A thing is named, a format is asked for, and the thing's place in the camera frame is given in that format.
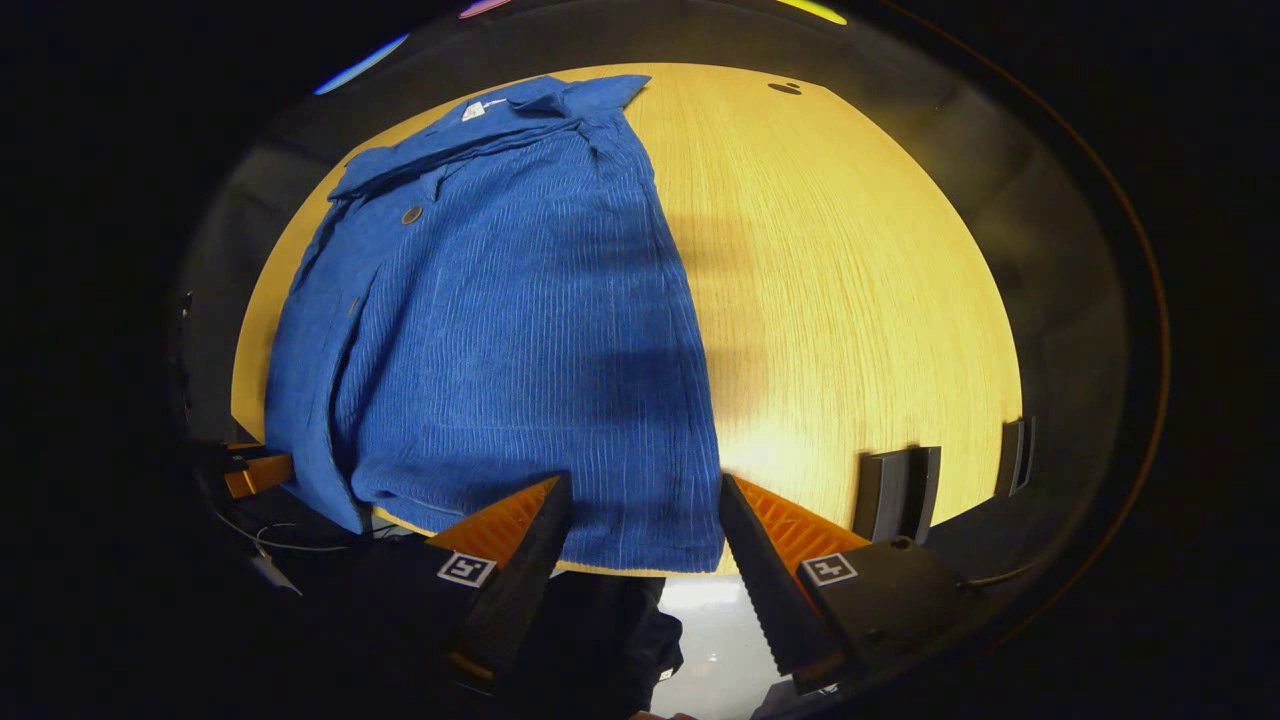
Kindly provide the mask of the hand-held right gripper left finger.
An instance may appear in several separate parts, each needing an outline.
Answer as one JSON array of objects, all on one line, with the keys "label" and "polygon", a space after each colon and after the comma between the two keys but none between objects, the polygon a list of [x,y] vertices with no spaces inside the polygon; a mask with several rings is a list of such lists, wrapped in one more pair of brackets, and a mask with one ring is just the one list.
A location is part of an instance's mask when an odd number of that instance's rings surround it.
[{"label": "hand-held right gripper left finger", "polygon": [[573,519],[552,473],[430,537],[365,550],[346,587],[392,659],[431,680],[495,692],[518,657]]}]

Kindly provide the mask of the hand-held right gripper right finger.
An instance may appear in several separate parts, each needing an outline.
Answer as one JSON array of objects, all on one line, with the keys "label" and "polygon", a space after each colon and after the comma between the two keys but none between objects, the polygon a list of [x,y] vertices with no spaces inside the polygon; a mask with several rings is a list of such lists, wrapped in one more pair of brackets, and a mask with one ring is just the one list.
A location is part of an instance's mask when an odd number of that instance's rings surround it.
[{"label": "hand-held right gripper right finger", "polygon": [[980,588],[914,539],[868,541],[730,474],[719,523],[774,665],[801,694],[895,682],[987,609]]}]

